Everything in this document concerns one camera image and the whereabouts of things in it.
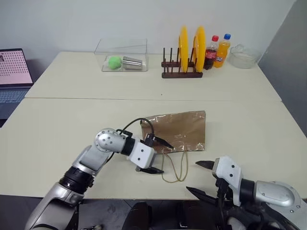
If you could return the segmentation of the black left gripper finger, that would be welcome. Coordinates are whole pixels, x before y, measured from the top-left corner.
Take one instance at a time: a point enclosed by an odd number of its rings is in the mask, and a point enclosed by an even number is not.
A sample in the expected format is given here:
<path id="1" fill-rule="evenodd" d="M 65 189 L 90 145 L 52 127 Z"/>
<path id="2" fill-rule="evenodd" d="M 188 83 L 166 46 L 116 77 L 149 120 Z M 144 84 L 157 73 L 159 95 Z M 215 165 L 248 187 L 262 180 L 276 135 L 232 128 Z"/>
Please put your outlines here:
<path id="1" fill-rule="evenodd" d="M 149 168 L 140 168 L 139 169 L 140 172 L 144 172 L 144 173 L 148 173 L 148 174 L 163 174 L 164 171 L 163 170 L 160 170 L 158 168 L 155 168 L 155 167 L 149 167 Z"/>
<path id="2" fill-rule="evenodd" d="M 159 144 L 162 145 L 162 146 L 166 146 L 166 147 L 168 147 L 168 148 L 173 148 L 173 146 L 172 146 L 170 143 L 168 143 L 166 140 L 164 140 L 164 139 L 162 139 L 162 138 L 159 138 L 159 137 L 157 137 L 157 136 L 154 136 L 153 139 L 154 139 L 155 142 L 159 143 Z"/>

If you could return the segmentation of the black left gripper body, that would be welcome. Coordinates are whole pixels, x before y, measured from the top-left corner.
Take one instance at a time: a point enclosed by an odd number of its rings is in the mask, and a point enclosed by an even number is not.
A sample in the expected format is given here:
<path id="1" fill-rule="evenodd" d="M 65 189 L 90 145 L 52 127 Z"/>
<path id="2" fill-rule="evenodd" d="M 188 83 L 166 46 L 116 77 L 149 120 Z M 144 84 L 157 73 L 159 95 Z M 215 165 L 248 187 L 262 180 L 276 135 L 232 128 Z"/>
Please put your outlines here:
<path id="1" fill-rule="evenodd" d="M 154 134 L 147 134 L 145 141 L 139 142 L 137 147 L 136 171 L 140 172 L 140 168 L 153 167 L 156 157 L 156 151 L 153 148 Z"/>

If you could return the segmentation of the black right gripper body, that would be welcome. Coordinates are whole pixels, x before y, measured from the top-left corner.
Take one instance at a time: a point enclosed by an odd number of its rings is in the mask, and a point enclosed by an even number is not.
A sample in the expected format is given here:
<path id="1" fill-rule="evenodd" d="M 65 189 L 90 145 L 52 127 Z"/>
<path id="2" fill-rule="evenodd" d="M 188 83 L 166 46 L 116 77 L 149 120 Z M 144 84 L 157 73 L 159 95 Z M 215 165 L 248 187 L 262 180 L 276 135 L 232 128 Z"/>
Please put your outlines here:
<path id="1" fill-rule="evenodd" d="M 216 179 L 215 185 L 218 188 L 217 197 L 219 199 L 232 201 L 232 190 L 229 187 L 229 183 L 225 179 Z"/>

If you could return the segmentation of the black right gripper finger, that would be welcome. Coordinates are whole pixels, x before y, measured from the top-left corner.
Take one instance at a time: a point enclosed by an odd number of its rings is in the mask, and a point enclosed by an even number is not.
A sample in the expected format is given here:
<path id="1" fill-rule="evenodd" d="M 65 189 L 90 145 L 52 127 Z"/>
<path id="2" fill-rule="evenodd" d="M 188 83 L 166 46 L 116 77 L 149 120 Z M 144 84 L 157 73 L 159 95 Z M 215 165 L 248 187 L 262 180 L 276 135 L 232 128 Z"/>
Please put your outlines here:
<path id="1" fill-rule="evenodd" d="M 214 166 L 214 161 L 197 161 L 195 163 L 208 170 L 212 170 Z"/>
<path id="2" fill-rule="evenodd" d="M 207 195 L 204 191 L 197 189 L 197 188 L 188 187 L 188 186 L 186 188 L 200 201 L 203 201 L 208 204 L 217 204 L 218 199 Z"/>

